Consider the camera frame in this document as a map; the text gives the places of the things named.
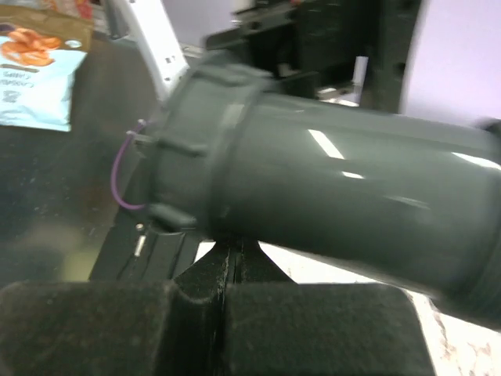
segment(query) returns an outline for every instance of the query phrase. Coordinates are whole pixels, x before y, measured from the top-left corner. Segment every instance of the dark table surface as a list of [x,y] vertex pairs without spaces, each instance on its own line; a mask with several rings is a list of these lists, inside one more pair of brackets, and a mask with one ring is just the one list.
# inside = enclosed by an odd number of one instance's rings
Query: dark table surface
[[[71,132],[0,127],[1,285],[88,277],[117,213],[115,154],[155,105],[135,45],[96,35],[77,73]],[[122,186],[137,162],[126,154]]]

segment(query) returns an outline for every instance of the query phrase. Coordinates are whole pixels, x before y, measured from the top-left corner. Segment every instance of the black foam block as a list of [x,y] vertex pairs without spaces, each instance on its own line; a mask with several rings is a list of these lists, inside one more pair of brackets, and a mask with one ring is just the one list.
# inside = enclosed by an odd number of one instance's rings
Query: black foam block
[[0,293],[0,375],[175,374],[174,297],[175,286],[163,283],[7,287]]
[[381,284],[230,285],[231,376],[434,375],[416,310]]

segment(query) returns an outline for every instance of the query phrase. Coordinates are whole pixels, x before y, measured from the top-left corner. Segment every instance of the white metal bar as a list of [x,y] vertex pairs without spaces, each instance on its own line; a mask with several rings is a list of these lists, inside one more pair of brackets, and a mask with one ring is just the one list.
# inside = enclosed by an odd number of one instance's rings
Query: white metal bar
[[157,91],[167,99],[188,69],[161,0],[113,0],[136,41]]

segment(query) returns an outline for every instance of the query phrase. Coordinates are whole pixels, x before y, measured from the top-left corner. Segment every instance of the white surface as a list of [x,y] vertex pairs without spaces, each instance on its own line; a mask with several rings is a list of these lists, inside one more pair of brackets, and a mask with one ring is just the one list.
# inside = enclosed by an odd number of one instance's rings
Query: white surface
[[424,2],[402,113],[456,125],[501,118],[499,20],[500,0]]
[[188,69],[163,3],[161,0],[114,0],[114,4],[138,44],[152,76],[157,98],[163,102]]

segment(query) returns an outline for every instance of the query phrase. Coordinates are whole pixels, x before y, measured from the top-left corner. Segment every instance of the chips bag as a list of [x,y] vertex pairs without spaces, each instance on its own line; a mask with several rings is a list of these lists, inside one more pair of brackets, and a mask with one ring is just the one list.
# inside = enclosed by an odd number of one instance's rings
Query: chips bag
[[0,5],[0,125],[70,131],[74,72],[91,40],[90,21]]

